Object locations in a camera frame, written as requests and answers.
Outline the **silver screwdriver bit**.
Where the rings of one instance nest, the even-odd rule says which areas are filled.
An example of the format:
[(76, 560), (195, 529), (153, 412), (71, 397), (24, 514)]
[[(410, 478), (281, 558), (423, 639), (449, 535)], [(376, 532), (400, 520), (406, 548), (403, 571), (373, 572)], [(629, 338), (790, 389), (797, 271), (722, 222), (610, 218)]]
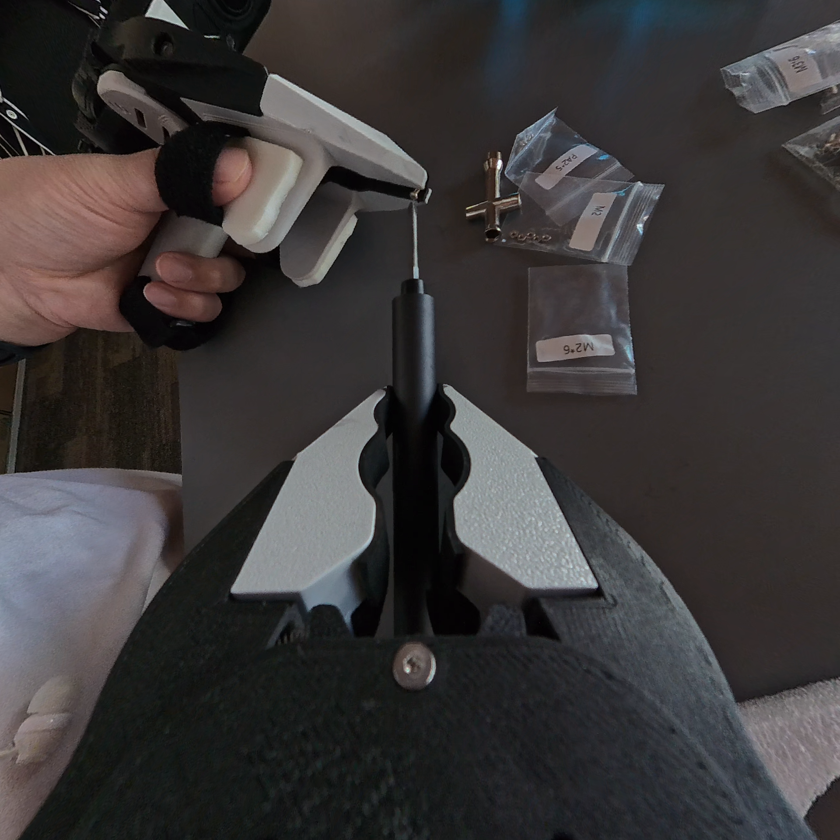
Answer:
[(418, 220), (417, 220), (417, 209), (419, 207), (425, 206), (430, 196), (432, 195), (432, 190), (429, 187), (418, 188), (412, 193), (411, 202), (410, 202), (410, 218), (411, 218), (411, 230), (412, 230), (412, 278), (414, 280), (420, 280), (419, 274), (419, 254), (418, 254)]

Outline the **pale fuzzy cloth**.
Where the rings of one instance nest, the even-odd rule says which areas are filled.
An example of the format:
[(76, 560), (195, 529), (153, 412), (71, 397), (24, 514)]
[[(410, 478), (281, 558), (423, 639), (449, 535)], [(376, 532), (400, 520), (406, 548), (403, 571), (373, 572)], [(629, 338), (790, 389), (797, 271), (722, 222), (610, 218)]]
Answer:
[(799, 816), (839, 775), (839, 678), (738, 704), (741, 719)]

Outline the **black white striped cloth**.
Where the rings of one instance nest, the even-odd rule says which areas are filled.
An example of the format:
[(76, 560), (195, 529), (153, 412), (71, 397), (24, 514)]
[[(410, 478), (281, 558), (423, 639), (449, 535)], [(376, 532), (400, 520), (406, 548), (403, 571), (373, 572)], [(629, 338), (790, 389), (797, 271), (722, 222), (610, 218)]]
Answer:
[(109, 2), (1, 2), (1, 156), (89, 151), (71, 82)]

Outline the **clear bag of small nuts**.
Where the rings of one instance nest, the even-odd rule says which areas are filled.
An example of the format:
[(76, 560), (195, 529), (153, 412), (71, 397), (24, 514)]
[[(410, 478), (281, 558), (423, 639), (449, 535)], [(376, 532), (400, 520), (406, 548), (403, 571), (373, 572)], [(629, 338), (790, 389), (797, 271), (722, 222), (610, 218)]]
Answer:
[(661, 184), (566, 175), (553, 186), (528, 173), (521, 205), (506, 217), (497, 245), (630, 266)]

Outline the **clear bag of pointed screws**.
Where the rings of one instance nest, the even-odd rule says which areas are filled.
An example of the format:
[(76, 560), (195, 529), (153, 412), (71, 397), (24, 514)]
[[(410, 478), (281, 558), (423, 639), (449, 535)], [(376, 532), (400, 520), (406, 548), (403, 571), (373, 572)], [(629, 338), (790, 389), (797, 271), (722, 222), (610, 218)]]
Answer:
[(556, 224), (580, 215), (593, 193), (614, 192), (634, 175), (612, 155), (585, 141), (556, 111), (518, 134), (505, 174), (523, 198)]

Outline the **person's left hand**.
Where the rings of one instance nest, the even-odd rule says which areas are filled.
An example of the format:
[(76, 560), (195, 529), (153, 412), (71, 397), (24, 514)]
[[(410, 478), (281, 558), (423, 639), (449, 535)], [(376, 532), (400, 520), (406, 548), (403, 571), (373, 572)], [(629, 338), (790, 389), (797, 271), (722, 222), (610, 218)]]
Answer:
[[(130, 330), (119, 299), (166, 209), (154, 177), (158, 153), (2, 160), (2, 342), (36, 347), (77, 329)], [(233, 201), (251, 174), (245, 150), (225, 150), (213, 175), (213, 202)], [(228, 256), (165, 253), (155, 265), (162, 281), (150, 283), (147, 299), (197, 322), (214, 320), (222, 308), (217, 292), (233, 291), (245, 278)]]

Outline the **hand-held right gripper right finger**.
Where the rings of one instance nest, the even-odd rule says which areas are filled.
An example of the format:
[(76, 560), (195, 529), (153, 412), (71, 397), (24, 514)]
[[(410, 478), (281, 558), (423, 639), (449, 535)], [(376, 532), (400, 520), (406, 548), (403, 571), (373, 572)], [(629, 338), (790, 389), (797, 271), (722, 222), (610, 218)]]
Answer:
[(434, 631), (479, 630), (498, 604), (583, 596), (598, 583), (538, 457), (450, 385), (438, 387), (442, 435), (441, 549), (434, 570)]

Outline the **flat clear labelled bag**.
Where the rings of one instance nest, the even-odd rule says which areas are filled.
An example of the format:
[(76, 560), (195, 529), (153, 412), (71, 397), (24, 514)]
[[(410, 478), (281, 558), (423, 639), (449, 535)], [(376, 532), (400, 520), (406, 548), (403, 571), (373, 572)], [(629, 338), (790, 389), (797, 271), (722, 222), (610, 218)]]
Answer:
[(527, 389), (637, 393), (626, 267), (529, 269)]

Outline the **black electric screwdriver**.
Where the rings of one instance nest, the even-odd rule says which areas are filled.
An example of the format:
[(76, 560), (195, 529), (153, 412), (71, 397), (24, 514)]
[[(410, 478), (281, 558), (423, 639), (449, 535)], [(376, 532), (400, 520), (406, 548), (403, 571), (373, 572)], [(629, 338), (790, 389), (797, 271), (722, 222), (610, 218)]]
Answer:
[(394, 633), (421, 634), (430, 564), (438, 554), (434, 300), (406, 280), (392, 305)]

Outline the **silver cross wrench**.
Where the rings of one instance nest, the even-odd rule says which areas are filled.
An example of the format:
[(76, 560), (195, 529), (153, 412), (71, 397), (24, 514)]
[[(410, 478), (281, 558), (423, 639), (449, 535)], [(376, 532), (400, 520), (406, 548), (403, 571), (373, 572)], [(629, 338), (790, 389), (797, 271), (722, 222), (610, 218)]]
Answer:
[(501, 222), (504, 214), (519, 210), (521, 207), (519, 193), (501, 196), (502, 170), (503, 158), (501, 152), (489, 152), (484, 162), (485, 200), (465, 209), (465, 217), (468, 220), (482, 220), (485, 226), (485, 239), (488, 243), (495, 242), (501, 235)]

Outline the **large clear labelled bag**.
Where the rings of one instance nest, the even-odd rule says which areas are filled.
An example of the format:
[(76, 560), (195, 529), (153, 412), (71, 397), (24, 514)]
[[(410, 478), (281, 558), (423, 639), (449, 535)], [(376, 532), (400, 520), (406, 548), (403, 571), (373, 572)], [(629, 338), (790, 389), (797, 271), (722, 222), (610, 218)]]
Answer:
[(784, 106), (839, 82), (839, 23), (721, 68), (725, 87), (751, 112)]

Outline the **dark grey desk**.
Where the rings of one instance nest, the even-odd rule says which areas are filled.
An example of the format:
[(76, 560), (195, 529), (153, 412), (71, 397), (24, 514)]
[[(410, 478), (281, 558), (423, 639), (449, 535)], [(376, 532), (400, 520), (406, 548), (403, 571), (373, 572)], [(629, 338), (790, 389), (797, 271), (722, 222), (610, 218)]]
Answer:
[[(440, 379), (653, 557), (739, 699), (838, 674), (838, 194), (719, 69), (838, 2), (273, 2), (248, 53), (426, 169)], [(527, 393), (528, 271), (464, 218), (552, 109), (664, 193), (629, 269), (638, 394)]]

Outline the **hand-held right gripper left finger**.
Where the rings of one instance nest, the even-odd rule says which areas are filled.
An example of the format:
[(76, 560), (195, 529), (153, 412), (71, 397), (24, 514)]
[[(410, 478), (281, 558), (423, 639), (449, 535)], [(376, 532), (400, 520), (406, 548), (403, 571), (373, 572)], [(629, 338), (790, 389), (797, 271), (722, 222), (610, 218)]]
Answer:
[(231, 596), (338, 607), (356, 636), (379, 626), (389, 581), (382, 499), (391, 394), (378, 390), (303, 449)]

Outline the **clear bag of silver screws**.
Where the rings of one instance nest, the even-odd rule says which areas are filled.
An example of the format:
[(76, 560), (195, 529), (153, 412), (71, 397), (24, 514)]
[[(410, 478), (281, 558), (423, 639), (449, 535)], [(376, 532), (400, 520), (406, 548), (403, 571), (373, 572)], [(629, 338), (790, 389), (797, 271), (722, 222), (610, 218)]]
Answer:
[(839, 190), (839, 116), (783, 143), (783, 148)]

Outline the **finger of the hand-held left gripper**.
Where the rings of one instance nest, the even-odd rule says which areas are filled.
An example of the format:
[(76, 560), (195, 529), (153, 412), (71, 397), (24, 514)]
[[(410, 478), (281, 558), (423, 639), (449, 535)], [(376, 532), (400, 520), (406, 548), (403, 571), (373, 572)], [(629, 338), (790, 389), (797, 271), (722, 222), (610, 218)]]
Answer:
[(425, 202), (425, 182), (398, 185), (360, 174), (326, 174), (280, 243), (280, 267), (300, 287), (318, 284), (354, 231), (358, 213)]
[(425, 169), (390, 137), (276, 74), (269, 74), (260, 107), (264, 117), (318, 141), (342, 175), (337, 183), (412, 201), (430, 197)]

